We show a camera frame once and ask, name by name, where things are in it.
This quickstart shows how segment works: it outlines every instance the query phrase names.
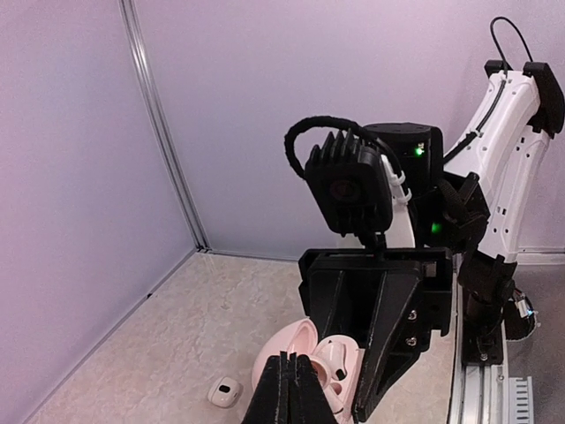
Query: beige floor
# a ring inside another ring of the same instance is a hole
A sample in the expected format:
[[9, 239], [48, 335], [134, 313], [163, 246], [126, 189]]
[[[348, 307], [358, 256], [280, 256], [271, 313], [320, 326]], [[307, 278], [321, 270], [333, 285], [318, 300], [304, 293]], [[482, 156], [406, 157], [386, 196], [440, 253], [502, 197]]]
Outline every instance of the beige floor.
[[[194, 255], [29, 422], [239, 423], [261, 346], [304, 317], [298, 283], [294, 263]], [[370, 422], [446, 422], [454, 338], [436, 336]], [[223, 375], [245, 386], [228, 410], [206, 401]]]

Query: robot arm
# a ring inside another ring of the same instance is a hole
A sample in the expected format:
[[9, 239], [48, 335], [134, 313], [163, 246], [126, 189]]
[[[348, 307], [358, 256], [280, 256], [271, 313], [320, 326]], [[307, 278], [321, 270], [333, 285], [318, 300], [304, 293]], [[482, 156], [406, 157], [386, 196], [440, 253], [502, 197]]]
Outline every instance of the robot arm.
[[563, 98], [547, 64], [528, 63], [523, 72], [509, 71], [508, 76], [502, 70], [495, 72], [496, 67], [495, 61], [486, 65], [487, 72], [492, 72], [488, 89], [464, 134], [475, 131], [504, 84], [500, 99], [478, 137], [453, 156], [445, 171], [461, 177], [469, 172], [478, 175], [491, 213], [478, 249], [492, 258], [501, 255], [505, 262], [515, 262], [533, 177], [550, 139], [563, 126]]
[[[345, 236], [341, 249], [300, 259], [305, 313], [319, 338], [347, 335], [364, 353], [355, 397], [342, 409], [328, 405], [307, 356], [271, 357], [245, 424], [367, 420], [429, 347], [431, 330], [448, 333], [452, 252], [463, 254], [463, 363], [503, 361], [501, 322], [525, 203], [563, 127], [565, 101], [547, 64], [529, 62], [520, 72], [489, 61], [486, 72], [485, 98], [445, 160], [441, 132], [425, 125], [311, 117], [290, 129], [291, 167], [328, 227]], [[338, 133], [302, 169], [294, 139], [315, 126]]]

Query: black mount bracket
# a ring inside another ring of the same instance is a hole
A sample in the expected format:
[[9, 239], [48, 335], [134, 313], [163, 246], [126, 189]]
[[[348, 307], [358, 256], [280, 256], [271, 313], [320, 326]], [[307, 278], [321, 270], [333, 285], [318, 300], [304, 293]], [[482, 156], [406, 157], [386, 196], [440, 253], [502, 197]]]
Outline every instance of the black mount bracket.
[[459, 271], [463, 293], [463, 363], [500, 365], [504, 307], [516, 288], [512, 276], [517, 262], [505, 263], [478, 250], [468, 252]]
[[448, 334], [453, 263], [445, 248], [308, 250], [299, 261], [306, 315], [319, 338], [344, 334], [365, 349], [356, 422], [429, 349], [432, 329]]

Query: small white object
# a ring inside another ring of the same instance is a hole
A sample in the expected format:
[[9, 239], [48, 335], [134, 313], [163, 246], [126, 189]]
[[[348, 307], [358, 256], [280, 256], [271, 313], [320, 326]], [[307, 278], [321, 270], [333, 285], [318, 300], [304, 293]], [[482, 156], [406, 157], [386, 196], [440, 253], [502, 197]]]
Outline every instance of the small white object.
[[528, 304], [526, 303], [525, 299], [517, 302], [516, 307], [518, 308], [518, 312], [520, 312], [520, 318], [525, 318], [526, 316], [530, 315], [528, 314]]
[[329, 365], [334, 380], [341, 381], [347, 376], [345, 369], [345, 345], [340, 342], [330, 342], [321, 348], [316, 356]]
[[208, 400], [221, 408], [230, 408], [239, 399], [243, 388], [243, 385], [233, 378], [220, 377], [208, 392]]

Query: white earbud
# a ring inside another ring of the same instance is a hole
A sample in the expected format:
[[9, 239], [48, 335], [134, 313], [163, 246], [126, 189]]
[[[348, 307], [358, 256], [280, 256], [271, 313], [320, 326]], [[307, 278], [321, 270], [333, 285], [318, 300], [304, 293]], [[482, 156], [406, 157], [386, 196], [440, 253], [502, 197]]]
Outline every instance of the white earbud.
[[347, 376], [345, 369], [345, 345], [341, 342], [329, 341], [316, 356], [326, 362], [334, 380], [342, 381]]

